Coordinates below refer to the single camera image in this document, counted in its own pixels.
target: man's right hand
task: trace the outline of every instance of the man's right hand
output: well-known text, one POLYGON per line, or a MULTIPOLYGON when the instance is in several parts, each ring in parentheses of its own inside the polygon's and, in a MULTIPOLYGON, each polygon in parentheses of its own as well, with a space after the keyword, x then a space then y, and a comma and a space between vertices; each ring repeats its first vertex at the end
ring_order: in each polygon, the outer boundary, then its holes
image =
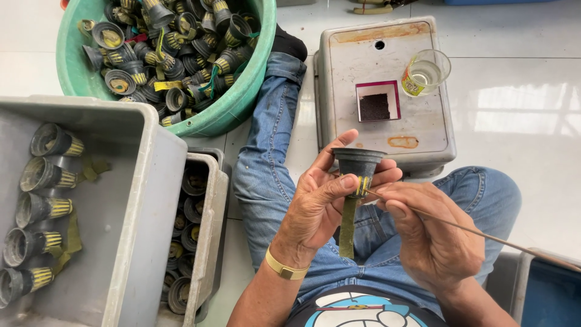
POLYGON ((401 264, 416 283, 445 297, 479 272, 484 238, 428 217, 422 221, 408 207, 477 230, 472 218, 444 192, 432 183, 397 182, 378 193, 383 199, 377 206, 392 214, 401 236, 401 264))

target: blue jeans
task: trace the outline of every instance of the blue jeans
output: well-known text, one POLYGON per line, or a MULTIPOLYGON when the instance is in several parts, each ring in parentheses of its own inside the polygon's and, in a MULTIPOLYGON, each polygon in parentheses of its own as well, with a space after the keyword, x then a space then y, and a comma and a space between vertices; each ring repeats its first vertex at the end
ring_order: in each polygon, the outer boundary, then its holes
MULTIPOLYGON (((242 211, 255 270, 295 193, 295 184, 284 163, 305 71, 306 66, 298 59, 271 53, 248 143, 240 150, 234 167, 234 194, 242 211)), ((520 191, 510 177, 490 168, 465 167, 434 185, 470 215, 482 232, 508 238, 521 207, 520 191)), ((363 205, 355 219, 357 258, 340 257, 331 238, 311 263, 293 309, 324 291, 343 285, 364 285, 407 299, 441 316, 434 295, 418 286, 401 266, 401 238, 390 214, 376 205, 363 205)), ((502 244, 486 240, 486 260, 476 275, 479 283, 492 271, 501 249, 502 244)))

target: person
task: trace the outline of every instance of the person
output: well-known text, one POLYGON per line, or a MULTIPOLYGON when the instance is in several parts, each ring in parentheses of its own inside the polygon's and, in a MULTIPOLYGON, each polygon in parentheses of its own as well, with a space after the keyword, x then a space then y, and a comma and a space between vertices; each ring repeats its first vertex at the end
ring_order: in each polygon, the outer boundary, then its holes
POLYGON ((326 146, 296 187, 284 166, 306 56, 277 26, 232 180, 256 275, 228 327, 517 326, 481 287, 502 245, 410 210, 507 239, 521 195, 497 170, 460 168, 416 184, 398 182, 395 161, 381 160, 371 190, 382 197, 369 195, 356 210, 356 257, 339 256, 333 234, 359 181, 329 172, 331 149, 357 131, 326 146))

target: t-shirt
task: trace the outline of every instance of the t-shirt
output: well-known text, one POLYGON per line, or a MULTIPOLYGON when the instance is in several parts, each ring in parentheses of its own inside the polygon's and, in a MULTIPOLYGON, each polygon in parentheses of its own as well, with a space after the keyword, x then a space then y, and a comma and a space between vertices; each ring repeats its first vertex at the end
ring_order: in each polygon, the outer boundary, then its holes
POLYGON ((367 286, 347 285, 303 303, 286 327, 447 327, 431 311, 367 286))

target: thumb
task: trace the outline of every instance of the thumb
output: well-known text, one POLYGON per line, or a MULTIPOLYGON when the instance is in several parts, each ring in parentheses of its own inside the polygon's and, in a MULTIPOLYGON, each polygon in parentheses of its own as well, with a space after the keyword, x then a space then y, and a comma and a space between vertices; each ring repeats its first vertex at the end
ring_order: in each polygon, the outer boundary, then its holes
POLYGON ((325 206, 338 198, 353 193, 358 186, 359 179, 354 174, 347 174, 321 185, 311 193, 311 199, 316 204, 325 206))
POLYGON ((408 206, 397 200, 389 200, 386 207, 392 215, 397 232, 401 236, 402 247, 410 250, 419 249, 428 242, 422 219, 408 206))

